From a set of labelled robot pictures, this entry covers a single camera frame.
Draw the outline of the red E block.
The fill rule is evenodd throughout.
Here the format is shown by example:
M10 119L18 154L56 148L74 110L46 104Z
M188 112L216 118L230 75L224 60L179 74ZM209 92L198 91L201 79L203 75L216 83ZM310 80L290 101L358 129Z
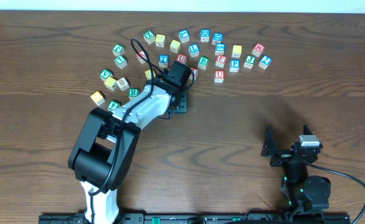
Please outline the red E block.
M219 68L224 68L226 61L227 61L227 57L225 55L218 55L216 57L215 66L217 66Z

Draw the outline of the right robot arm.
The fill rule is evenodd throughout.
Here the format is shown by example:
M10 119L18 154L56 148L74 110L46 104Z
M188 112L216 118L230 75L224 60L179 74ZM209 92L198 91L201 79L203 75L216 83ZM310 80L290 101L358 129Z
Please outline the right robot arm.
M310 131L303 127L303 134L289 149L278 149L270 128L265 130L262 157L270 158L270 166L283 169L282 192L288 200L288 217L298 214L318 213L329 208L331 182L326 177L308 175L323 145Z

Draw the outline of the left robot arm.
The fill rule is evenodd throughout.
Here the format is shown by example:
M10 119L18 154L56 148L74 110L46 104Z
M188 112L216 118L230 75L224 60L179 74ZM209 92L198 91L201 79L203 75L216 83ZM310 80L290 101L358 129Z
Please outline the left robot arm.
M85 191L87 223L116 221L117 189L130 168L141 130L177 107L188 80L187 74L154 77L127 104L88 114L68 160Z

